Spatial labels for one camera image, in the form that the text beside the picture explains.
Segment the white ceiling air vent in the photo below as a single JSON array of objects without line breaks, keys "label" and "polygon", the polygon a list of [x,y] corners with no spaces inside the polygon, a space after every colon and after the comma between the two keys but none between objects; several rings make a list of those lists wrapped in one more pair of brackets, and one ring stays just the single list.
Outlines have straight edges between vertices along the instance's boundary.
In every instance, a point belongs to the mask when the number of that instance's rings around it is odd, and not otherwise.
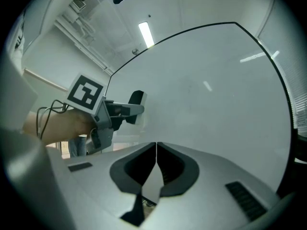
[{"label": "white ceiling air vent", "polygon": [[75,6],[78,10],[82,10],[86,7],[86,4],[81,0],[73,0],[71,4]]}]

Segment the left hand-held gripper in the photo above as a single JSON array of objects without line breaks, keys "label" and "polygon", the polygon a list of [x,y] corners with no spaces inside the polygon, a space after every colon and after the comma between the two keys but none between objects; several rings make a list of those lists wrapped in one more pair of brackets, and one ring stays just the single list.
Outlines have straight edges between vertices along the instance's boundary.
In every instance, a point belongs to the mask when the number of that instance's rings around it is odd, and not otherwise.
[{"label": "left hand-held gripper", "polygon": [[144,112],[144,106],[140,104],[113,103],[107,100],[105,89],[104,84],[80,73],[64,99],[65,104],[87,113],[94,122],[94,128],[86,141],[88,152],[99,152],[112,144],[114,129],[107,109],[108,104],[112,104],[112,117],[121,117],[127,123],[136,123],[137,116]]}]

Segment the white ceiling pipes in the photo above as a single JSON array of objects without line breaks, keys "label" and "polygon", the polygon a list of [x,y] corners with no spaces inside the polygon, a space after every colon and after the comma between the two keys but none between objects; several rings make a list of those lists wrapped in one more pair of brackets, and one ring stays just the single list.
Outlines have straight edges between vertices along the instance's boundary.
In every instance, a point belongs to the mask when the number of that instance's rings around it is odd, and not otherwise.
[{"label": "white ceiling pipes", "polygon": [[105,45],[88,20],[82,16],[72,18],[68,11],[65,11],[56,18],[54,25],[103,72],[109,76],[113,75],[115,71],[109,58],[113,52]]}]

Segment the white glass partition board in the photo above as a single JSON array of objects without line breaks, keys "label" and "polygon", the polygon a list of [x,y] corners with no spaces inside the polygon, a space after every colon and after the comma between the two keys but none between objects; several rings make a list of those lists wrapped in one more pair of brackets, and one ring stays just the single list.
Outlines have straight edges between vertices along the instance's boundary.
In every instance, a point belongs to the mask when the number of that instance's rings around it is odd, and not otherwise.
[{"label": "white glass partition board", "polygon": [[262,44],[236,22],[185,30],[142,51],[109,81],[106,96],[147,98],[123,142],[169,142],[224,157],[279,196],[290,190],[297,130],[285,81]]}]

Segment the person's left forearm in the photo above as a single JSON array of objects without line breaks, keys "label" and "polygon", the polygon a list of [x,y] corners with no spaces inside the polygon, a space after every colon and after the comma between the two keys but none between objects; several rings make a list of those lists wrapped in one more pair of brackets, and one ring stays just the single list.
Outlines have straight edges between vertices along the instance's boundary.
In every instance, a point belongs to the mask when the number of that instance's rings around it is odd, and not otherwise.
[{"label": "person's left forearm", "polygon": [[92,117],[77,109],[68,110],[62,114],[45,114],[42,119],[47,123],[41,138],[42,143],[47,146],[52,143],[67,141],[80,135],[89,135],[96,128]]}]

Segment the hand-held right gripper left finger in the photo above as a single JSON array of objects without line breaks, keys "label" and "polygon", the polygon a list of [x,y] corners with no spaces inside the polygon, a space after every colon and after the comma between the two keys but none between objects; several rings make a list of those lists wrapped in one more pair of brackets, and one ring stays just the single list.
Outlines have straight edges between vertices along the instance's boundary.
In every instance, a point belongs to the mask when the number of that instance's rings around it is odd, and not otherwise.
[{"label": "hand-held right gripper left finger", "polygon": [[61,229],[157,230],[142,206],[142,186],[156,163],[154,142],[72,159],[51,148],[47,154],[68,211]]}]

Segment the small black rectangular block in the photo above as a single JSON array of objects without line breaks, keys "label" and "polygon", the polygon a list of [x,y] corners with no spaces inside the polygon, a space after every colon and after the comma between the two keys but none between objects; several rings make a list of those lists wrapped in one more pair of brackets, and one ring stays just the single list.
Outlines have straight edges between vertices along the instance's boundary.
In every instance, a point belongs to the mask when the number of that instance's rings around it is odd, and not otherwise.
[{"label": "small black rectangular block", "polygon": [[[145,107],[147,94],[141,90],[134,91],[129,99],[128,104],[138,104]],[[138,125],[141,122],[142,114],[126,118],[126,122],[132,125]]]}]

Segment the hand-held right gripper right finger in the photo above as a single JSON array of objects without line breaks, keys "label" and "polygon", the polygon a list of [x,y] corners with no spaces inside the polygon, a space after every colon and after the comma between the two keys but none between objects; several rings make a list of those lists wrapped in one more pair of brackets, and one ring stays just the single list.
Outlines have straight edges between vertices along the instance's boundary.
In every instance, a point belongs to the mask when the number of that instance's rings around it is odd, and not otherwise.
[{"label": "hand-held right gripper right finger", "polygon": [[164,186],[145,230],[235,230],[280,200],[260,179],[221,156],[159,142],[157,163]]}]

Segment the long ceiling light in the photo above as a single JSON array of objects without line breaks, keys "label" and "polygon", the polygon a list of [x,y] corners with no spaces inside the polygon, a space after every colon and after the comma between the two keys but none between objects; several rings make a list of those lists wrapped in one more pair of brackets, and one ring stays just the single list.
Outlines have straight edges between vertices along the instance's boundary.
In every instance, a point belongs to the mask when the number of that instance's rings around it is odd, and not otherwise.
[{"label": "long ceiling light", "polygon": [[150,48],[154,45],[154,40],[147,22],[142,22],[138,25],[139,30],[143,36],[147,48]]}]

